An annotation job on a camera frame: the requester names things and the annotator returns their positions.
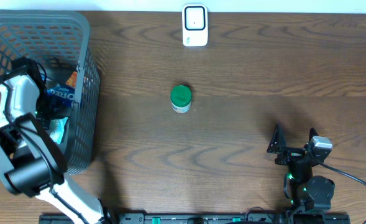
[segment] green bottle cap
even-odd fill
[[[175,106],[185,107],[192,99],[191,90],[187,86],[178,85],[172,89],[170,100]]]

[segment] small jar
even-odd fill
[[[185,113],[191,108],[191,90],[187,86],[178,85],[172,89],[170,100],[172,101],[174,111],[177,113]]]

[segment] laundry basket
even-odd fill
[[[58,145],[70,174],[83,171],[91,160],[100,78],[88,48],[89,34],[88,21],[77,12],[0,11],[0,76],[10,71],[11,60],[22,56],[40,62],[48,77],[59,83],[78,72]]]

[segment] wood grain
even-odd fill
[[[366,181],[366,15],[210,13],[209,42],[181,43],[181,14],[82,12],[101,71],[94,162],[74,177],[115,211],[283,209],[286,167],[266,153],[276,122],[301,146],[315,127],[327,164]],[[193,89],[187,114],[170,90]],[[366,219],[366,188],[336,183],[333,212]],[[0,184],[0,223],[57,209]]]

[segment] white wall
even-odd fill
[[[366,13],[366,0],[202,0],[211,12]],[[187,0],[0,0],[0,9],[181,11]]]

